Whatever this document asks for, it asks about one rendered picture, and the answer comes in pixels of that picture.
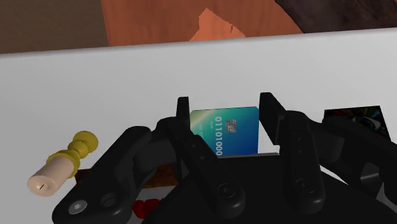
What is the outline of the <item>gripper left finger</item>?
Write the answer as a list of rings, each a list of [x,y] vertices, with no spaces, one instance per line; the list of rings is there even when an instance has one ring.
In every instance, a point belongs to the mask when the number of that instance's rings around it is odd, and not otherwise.
[[[138,169],[134,157],[152,150],[157,165],[177,161],[195,180],[208,208],[219,218],[242,214],[243,188],[212,149],[190,130],[189,99],[180,97],[176,115],[156,129],[133,126],[110,146],[78,184],[55,206],[53,224],[127,224],[132,206],[155,169]]]

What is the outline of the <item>brown flat box red print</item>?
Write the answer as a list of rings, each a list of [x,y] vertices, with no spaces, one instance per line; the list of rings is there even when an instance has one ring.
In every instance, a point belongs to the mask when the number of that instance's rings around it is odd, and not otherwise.
[[[178,184],[171,165],[161,165],[138,194],[132,206],[132,216],[126,224],[141,224],[144,218]]]

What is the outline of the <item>orange wooden furniture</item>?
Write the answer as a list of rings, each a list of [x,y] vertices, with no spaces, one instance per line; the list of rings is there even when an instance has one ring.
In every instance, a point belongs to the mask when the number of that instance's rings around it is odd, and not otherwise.
[[[275,0],[101,0],[101,6],[111,46],[301,33]]]

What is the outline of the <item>dark colourful picture card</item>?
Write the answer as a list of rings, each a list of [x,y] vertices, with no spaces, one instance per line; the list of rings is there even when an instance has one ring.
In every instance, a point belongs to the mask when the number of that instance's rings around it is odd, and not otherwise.
[[[345,117],[356,123],[360,123],[378,135],[391,140],[380,106],[326,109],[324,111],[324,118],[331,116]]]

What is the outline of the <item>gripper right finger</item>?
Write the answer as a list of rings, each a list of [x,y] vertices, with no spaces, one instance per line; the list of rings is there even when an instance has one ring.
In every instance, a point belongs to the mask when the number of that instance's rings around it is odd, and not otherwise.
[[[397,206],[397,144],[342,116],[315,122],[286,110],[270,92],[260,94],[259,120],[284,159],[284,196],[304,214],[326,201],[325,167],[349,186],[376,197],[379,188]]]

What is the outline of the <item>blue green chip card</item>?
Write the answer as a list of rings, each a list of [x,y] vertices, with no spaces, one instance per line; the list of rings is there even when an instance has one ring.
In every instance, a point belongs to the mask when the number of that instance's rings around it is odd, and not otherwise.
[[[256,106],[193,110],[190,129],[219,157],[258,153],[259,109]]]

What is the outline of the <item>yellow and beige bottle stopper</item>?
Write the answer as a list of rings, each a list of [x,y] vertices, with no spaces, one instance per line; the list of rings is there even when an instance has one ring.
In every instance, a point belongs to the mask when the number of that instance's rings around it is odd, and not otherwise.
[[[89,131],[77,132],[65,150],[51,154],[46,164],[28,180],[28,189],[38,196],[51,197],[66,182],[73,178],[80,168],[81,159],[95,151],[99,141]]]

